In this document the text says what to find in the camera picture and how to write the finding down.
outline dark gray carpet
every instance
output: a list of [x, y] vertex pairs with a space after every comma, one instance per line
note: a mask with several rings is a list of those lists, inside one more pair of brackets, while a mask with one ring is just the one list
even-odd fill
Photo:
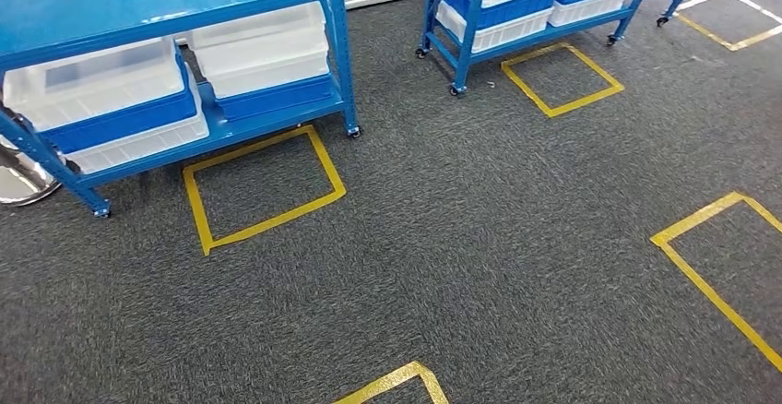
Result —
[[[666, 5], [612, 49], [567, 40], [627, 89], [554, 119], [499, 61], [448, 96], [413, 55], [421, 0], [352, 12], [366, 135], [315, 123], [348, 194], [208, 258], [181, 166], [104, 187], [110, 220], [65, 191], [0, 210], [0, 401], [325, 403], [418, 360], [454, 403], [775, 402], [780, 372], [649, 237], [733, 190], [782, 216], [782, 38], [731, 53], [658, 30]], [[325, 181], [305, 141], [200, 176], [220, 232]], [[726, 214], [675, 244], [782, 351], [780, 237]]]

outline yellow tape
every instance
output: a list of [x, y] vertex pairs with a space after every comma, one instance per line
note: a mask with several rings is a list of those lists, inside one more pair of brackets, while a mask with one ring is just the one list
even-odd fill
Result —
[[[546, 53], [550, 53], [553, 51], [557, 51], [559, 49], [567, 49], [571, 53], [573, 53], [575, 56], [578, 57], [584, 64], [588, 65], [592, 70], [594, 70], [598, 75], [600, 75], [603, 79], [605, 79], [609, 83], [609, 87], [607, 89], [601, 90], [599, 92], [595, 92], [591, 95], [587, 95], [584, 98], [579, 98], [575, 101], [570, 101], [567, 104], [564, 104], [559, 107], [550, 107], [548, 104], [546, 104], [543, 99], [538, 96], [537, 93], [535, 93], [534, 90], [530, 86], [527, 85], [527, 83], [524, 82], [524, 80], [519, 77], [519, 75], [516, 74], [516, 72], [513, 71], [511, 68], [513, 65], [517, 65], [519, 63], [523, 63], [527, 60], [531, 60], [532, 58], [537, 58], [541, 55], [544, 55]], [[574, 46], [572, 46], [570, 43], [567, 42], [558, 42], [556, 44], [553, 44], [549, 47], [544, 47], [542, 49], [538, 49], [537, 51], [525, 53], [523, 55], [519, 55], [516, 58], [512, 58], [510, 60], [505, 60], [501, 64], [501, 68], [503, 72], [508, 76], [508, 78], [511, 79], [520, 89], [527, 95], [532, 102], [535, 103], [536, 106], [540, 108], [543, 113], [548, 115], [550, 118], [553, 118], [554, 116], [562, 115], [563, 113], [568, 113], [574, 109], [578, 109], [580, 107], [584, 107], [588, 104], [591, 104], [595, 101], [602, 100], [606, 97], [609, 97], [611, 95], [617, 94], [624, 90], [624, 86], [622, 83], [616, 80], [616, 78], [612, 77], [608, 72], [606, 72], [602, 67], [600, 67], [597, 63], [592, 61], [591, 58], [586, 56], [584, 53], [576, 49]]]
[[[198, 192], [198, 185], [196, 184], [195, 173], [198, 171], [202, 171], [207, 167], [216, 166], [223, 162], [234, 160], [243, 155], [247, 155], [248, 153], [252, 153], [260, 149], [273, 146], [275, 144], [281, 143], [282, 141], [286, 141], [288, 139], [297, 137], [299, 135], [307, 135], [307, 137], [310, 138], [310, 142], [312, 143], [315, 153], [317, 154], [318, 159], [320, 160], [324, 170], [326, 171], [326, 176], [328, 177], [328, 181], [331, 183], [332, 187], [334, 188], [334, 191], [325, 196], [317, 198], [314, 201], [310, 201], [309, 203], [304, 204], [303, 206], [299, 206], [281, 215], [277, 215], [274, 218], [265, 220], [254, 226], [250, 226], [246, 229], [243, 229], [236, 233], [232, 233], [226, 237], [215, 240], [209, 228], [207, 213], [204, 210], [204, 203], [201, 200], [201, 195]], [[304, 214], [307, 214], [314, 210], [318, 210], [323, 206], [326, 206], [328, 204], [333, 203], [334, 201], [337, 201], [347, 193], [345, 189], [345, 185], [342, 183], [342, 180], [339, 178], [337, 168], [334, 166], [334, 163], [331, 161], [331, 158], [328, 156], [328, 152], [326, 152], [326, 147], [323, 145], [323, 141], [321, 141], [314, 127], [312, 127], [311, 125], [305, 125], [303, 127], [299, 127], [297, 129], [293, 129], [291, 131], [277, 135], [276, 137], [265, 139], [263, 141], [254, 143], [250, 146], [245, 146], [243, 148], [236, 149], [232, 152], [219, 155], [218, 157], [214, 157], [209, 160], [203, 160], [196, 164], [191, 164], [184, 168], [183, 176], [184, 176], [184, 188], [187, 191], [187, 198], [190, 200], [190, 207], [193, 210], [193, 219], [195, 220], [195, 228], [198, 230], [198, 237], [201, 240], [201, 248], [204, 250], [204, 255], [209, 255], [210, 251], [215, 247], [246, 240], [247, 238], [255, 236], [258, 233], [265, 232], [273, 227], [277, 227], [280, 224], [286, 223], [290, 220], [295, 220]]]
[[752, 46], [753, 44], [756, 44], [757, 42], [761, 42], [763, 40], [767, 40], [767, 39], [769, 39], [769, 38], [771, 38], [771, 37], [773, 37], [773, 36], [775, 36], [775, 35], [777, 35], [779, 33], [782, 33], [782, 18], [780, 18], [780, 17], [774, 15], [773, 13], [771, 13], [770, 11], [760, 7], [759, 5], [755, 4], [751, 0], [739, 0], [743, 4], [753, 8], [755, 10], [757, 10], [758, 12], [762, 13], [763, 15], [765, 15], [765, 16], [771, 18], [772, 20], [776, 21], [778, 26], [776, 26], [775, 28], [772, 28], [770, 30], [767, 30], [767, 31], [765, 31], [763, 33], [759, 33], [757, 35], [754, 35], [754, 36], [752, 36], [752, 37], [750, 37], [750, 38], [748, 38], [746, 40], [741, 40], [740, 42], [728, 42], [726, 40], [723, 40], [720, 36], [716, 35], [711, 30], [708, 30], [704, 26], [701, 26], [700, 24], [692, 21], [691, 19], [689, 19], [689, 18], [687, 18], [687, 17], [685, 17], [684, 15], [681, 14], [682, 10], [688, 9], [688, 8], [696, 6], [696, 5], [700, 5], [701, 3], [704, 3], [706, 1], [708, 1], [708, 0], [690, 0], [690, 1], [682, 4], [681, 6], [679, 6], [676, 9], [676, 12], [674, 12], [673, 16], [678, 18], [678, 19], [680, 19], [681, 22], [683, 22], [684, 24], [686, 24], [686, 25], [690, 26], [691, 28], [701, 32], [702, 34], [704, 34], [709, 39], [713, 40], [714, 42], [718, 42], [719, 44], [725, 46], [725, 48], [727, 48], [727, 49], [729, 49], [729, 50], [731, 50], [733, 52], [738, 51], [739, 49], [743, 49], [743, 48], [748, 47], [748, 46]]
[[730, 208], [737, 203], [744, 201], [752, 209], [754, 209], [764, 220], [773, 225], [780, 233], [782, 233], [782, 223], [779, 222], [774, 215], [766, 210], [754, 199], [741, 195], [736, 192], [732, 192], [726, 196], [723, 196], [714, 203], [706, 206], [685, 218], [677, 222], [676, 224], [668, 227], [666, 230], [657, 233], [651, 238], [652, 243], [659, 246], [665, 255], [670, 258], [673, 264], [681, 270], [693, 284], [700, 289], [700, 291], [709, 299], [720, 312], [733, 323], [736, 328], [744, 334], [747, 339], [754, 344], [755, 347], [770, 361], [779, 372], [782, 372], [782, 357], [777, 354], [768, 343], [765, 342], [763, 337], [760, 336], [747, 322], [741, 317], [728, 303], [723, 300], [717, 292], [708, 285], [700, 275], [689, 265], [684, 258], [682, 258], [678, 252], [670, 245], [670, 242], [683, 233], [693, 229], [697, 225], [711, 219], [719, 212], [722, 212], [726, 208]]
[[426, 391], [429, 392], [433, 404], [448, 404], [448, 399], [445, 398], [445, 393], [440, 388], [440, 383], [437, 382], [437, 378], [432, 371], [417, 361], [399, 367], [394, 372], [375, 379], [362, 389], [347, 395], [334, 404], [362, 404], [416, 376], [421, 377], [421, 381], [423, 381]]

